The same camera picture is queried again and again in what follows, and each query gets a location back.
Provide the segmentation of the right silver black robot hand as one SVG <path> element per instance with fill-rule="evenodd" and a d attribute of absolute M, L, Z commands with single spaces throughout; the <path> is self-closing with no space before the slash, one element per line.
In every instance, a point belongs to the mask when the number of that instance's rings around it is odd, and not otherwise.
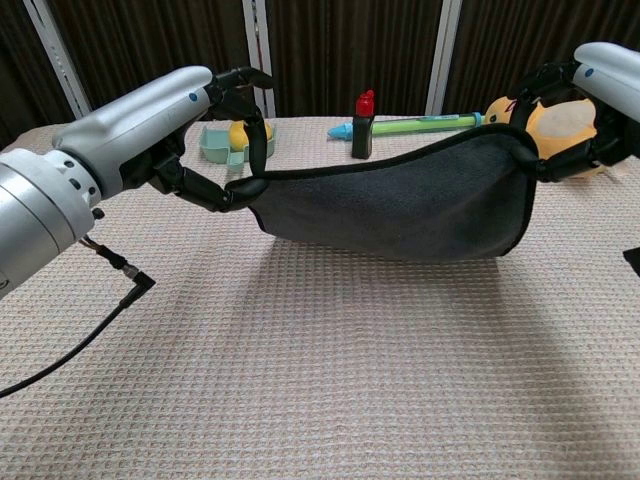
<path fill-rule="evenodd" d="M 573 58 L 546 63 L 513 87 L 510 124 L 524 129 L 535 106 L 552 104 L 576 91 L 595 106 L 594 137 L 547 160 L 523 157 L 523 165 L 540 182 L 560 182 L 600 166 L 612 167 L 639 155 L 639 53 L 609 42 L 577 47 Z"/>

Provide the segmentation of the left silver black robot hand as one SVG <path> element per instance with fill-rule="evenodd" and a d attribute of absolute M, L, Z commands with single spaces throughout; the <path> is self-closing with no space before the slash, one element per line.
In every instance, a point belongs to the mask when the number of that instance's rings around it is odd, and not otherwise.
<path fill-rule="evenodd" d="M 181 164 L 186 131 L 209 111 L 243 122 L 250 165 L 263 170 L 264 119 L 257 105 L 239 91 L 273 85 L 269 74 L 253 67 L 220 74 L 204 66 L 182 67 L 68 124 L 52 145 L 88 169 L 105 199 L 149 183 L 163 194 L 227 212 L 241 205 L 235 194 Z"/>

